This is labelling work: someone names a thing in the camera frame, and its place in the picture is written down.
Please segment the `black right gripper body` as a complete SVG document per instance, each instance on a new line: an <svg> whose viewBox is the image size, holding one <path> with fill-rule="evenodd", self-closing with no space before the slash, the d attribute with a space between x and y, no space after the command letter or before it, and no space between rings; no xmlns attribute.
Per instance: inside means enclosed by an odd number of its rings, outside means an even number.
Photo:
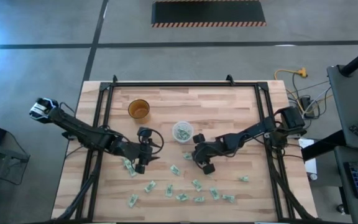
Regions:
<svg viewBox="0 0 358 224"><path fill-rule="evenodd" d="M197 134L193 136L193 142L196 145L201 146L201 150L197 153L197 155L203 155L205 158L205 163L203 165L199 165L196 163L196 165L203 170L203 173L205 175L212 174L215 171L215 167L211 163L212 157L226 156L229 152L229 148L227 147L227 145L219 138L216 138L214 142L207 142L205 141L203 134Z"/></svg>

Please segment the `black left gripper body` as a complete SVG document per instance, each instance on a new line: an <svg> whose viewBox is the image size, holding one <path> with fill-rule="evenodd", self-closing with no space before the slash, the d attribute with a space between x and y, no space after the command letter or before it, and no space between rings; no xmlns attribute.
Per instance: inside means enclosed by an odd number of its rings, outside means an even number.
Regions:
<svg viewBox="0 0 358 224"><path fill-rule="evenodd" d="M129 144L131 168L138 174L145 173L145 167L152 159L151 135L152 130L150 128L140 127L137 132L138 143Z"/></svg>

